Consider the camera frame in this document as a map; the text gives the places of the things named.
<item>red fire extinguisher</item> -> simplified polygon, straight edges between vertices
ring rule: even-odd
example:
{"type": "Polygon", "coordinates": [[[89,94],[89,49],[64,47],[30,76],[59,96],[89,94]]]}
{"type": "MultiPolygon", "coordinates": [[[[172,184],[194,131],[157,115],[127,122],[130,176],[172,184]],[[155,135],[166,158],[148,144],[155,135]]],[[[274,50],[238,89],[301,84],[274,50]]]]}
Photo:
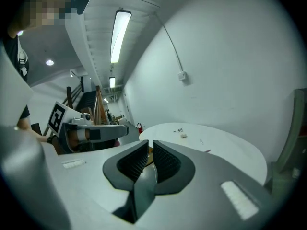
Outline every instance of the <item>red fire extinguisher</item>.
{"type": "Polygon", "coordinates": [[[142,129],[142,125],[141,123],[138,123],[138,129],[139,129],[139,134],[141,134],[143,132],[143,129],[142,129]]]}

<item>fluorescent light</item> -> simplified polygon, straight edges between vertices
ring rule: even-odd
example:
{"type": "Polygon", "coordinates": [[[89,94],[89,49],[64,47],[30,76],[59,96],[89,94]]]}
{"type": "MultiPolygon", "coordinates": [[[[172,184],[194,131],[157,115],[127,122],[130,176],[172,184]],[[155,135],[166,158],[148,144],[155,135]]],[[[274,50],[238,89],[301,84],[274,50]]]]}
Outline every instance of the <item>fluorescent light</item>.
{"type": "Polygon", "coordinates": [[[54,64],[54,62],[51,59],[49,59],[49,60],[46,61],[46,64],[48,66],[52,66],[54,64]]]}
{"type": "Polygon", "coordinates": [[[115,87],[115,77],[110,77],[110,88],[115,87]]]}
{"type": "Polygon", "coordinates": [[[111,41],[111,63],[119,61],[121,45],[124,40],[125,32],[131,18],[131,12],[125,10],[117,10],[113,26],[113,34],[111,41]]]}

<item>person's arm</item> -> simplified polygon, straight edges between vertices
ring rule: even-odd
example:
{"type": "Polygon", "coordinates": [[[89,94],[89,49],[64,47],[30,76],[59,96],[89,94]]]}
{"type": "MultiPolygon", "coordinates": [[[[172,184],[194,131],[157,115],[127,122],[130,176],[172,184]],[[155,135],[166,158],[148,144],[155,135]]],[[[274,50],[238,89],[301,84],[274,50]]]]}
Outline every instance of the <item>person's arm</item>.
{"type": "Polygon", "coordinates": [[[32,130],[28,118],[21,118],[17,123],[17,127],[34,135],[40,142],[47,142],[47,136],[41,136],[32,130]]]}

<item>white wall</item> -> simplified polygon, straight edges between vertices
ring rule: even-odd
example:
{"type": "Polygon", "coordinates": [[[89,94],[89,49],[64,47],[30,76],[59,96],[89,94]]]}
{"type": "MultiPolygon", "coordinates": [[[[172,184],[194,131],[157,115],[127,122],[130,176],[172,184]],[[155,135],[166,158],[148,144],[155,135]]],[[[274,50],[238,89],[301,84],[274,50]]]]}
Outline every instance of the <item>white wall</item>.
{"type": "Polygon", "coordinates": [[[128,107],[127,107],[124,92],[121,93],[121,95],[118,99],[118,107],[119,107],[120,115],[124,116],[127,121],[129,121],[133,124],[133,121],[132,121],[131,116],[130,116],[130,112],[128,111],[128,110],[130,110],[130,108],[128,109],[128,107]]]}
{"type": "MultiPolygon", "coordinates": [[[[79,84],[80,80],[77,77],[66,77],[32,87],[34,95],[28,103],[31,124],[39,123],[43,133],[55,102],[62,103],[67,97],[66,87],[70,86],[73,91],[79,84]]],[[[80,101],[82,94],[73,103],[74,108],[80,101]]]]}
{"type": "Polygon", "coordinates": [[[115,117],[121,116],[118,102],[109,102],[107,105],[112,115],[114,115],[115,117]]]}
{"type": "Polygon", "coordinates": [[[103,106],[104,106],[104,110],[109,109],[109,107],[108,107],[108,105],[107,105],[107,104],[103,104],[103,106]]]}
{"type": "Polygon", "coordinates": [[[96,90],[92,89],[92,81],[89,75],[83,76],[83,87],[84,87],[84,93],[96,90]]]}
{"type": "Polygon", "coordinates": [[[216,127],[275,161],[289,132],[293,90],[307,87],[304,48],[282,7],[276,0],[168,0],[159,16],[189,82],[178,80],[170,41],[152,19],[124,88],[134,121],[145,128],[166,122],[216,127]]]}

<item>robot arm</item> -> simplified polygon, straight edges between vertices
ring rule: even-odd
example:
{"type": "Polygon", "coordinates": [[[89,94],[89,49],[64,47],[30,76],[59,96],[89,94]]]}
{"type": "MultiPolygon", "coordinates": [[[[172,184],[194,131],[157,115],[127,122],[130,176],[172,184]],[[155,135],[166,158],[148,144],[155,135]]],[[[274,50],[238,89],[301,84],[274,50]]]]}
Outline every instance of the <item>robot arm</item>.
{"type": "Polygon", "coordinates": [[[80,143],[102,142],[126,136],[129,128],[126,125],[93,125],[87,113],[79,113],[59,102],[56,102],[50,115],[48,127],[59,138],[59,142],[67,153],[73,150],[69,145],[68,131],[75,130],[80,143]],[[85,131],[89,130],[90,139],[87,140],[85,131]]]}

